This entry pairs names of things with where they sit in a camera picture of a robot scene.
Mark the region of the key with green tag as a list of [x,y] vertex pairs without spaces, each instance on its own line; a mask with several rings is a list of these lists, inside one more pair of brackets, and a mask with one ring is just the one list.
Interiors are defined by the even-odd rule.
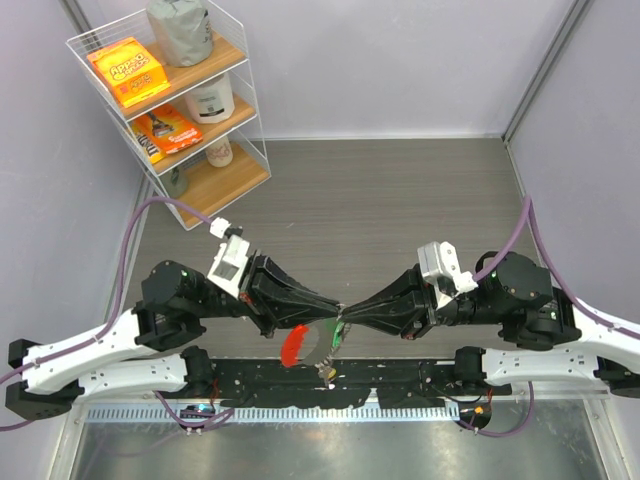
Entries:
[[332,349],[337,349],[341,346],[346,338],[346,335],[351,329],[351,324],[341,319],[337,319],[334,322],[333,330],[330,336],[330,346]]

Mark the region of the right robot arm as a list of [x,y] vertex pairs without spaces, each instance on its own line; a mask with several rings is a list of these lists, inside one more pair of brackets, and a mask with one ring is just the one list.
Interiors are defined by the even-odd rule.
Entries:
[[482,387],[554,381],[603,384],[613,395],[639,395],[639,329],[628,321],[594,322],[583,304],[553,286],[548,269],[509,252],[485,277],[463,271],[455,248],[433,242],[419,262],[342,319],[405,340],[435,327],[497,325],[514,350],[462,347],[446,382],[466,394]]

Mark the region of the keyring bunch with red tag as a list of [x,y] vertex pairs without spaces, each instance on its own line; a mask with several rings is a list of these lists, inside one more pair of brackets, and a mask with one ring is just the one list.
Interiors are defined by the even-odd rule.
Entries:
[[330,360],[334,331],[335,323],[329,320],[294,327],[281,346],[281,364],[285,368],[314,367],[318,377],[329,388],[334,375]]

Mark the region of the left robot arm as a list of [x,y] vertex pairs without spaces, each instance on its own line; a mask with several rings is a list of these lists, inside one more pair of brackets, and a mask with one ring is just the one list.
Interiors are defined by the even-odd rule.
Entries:
[[337,318],[340,310],[260,253],[241,260],[222,254],[207,275],[164,261],[143,281],[141,301],[105,325],[52,344],[13,341],[8,363],[17,379],[5,390],[5,405],[37,421],[100,397],[204,397],[216,377],[206,351],[192,344],[206,331],[202,320],[247,317],[271,337]]

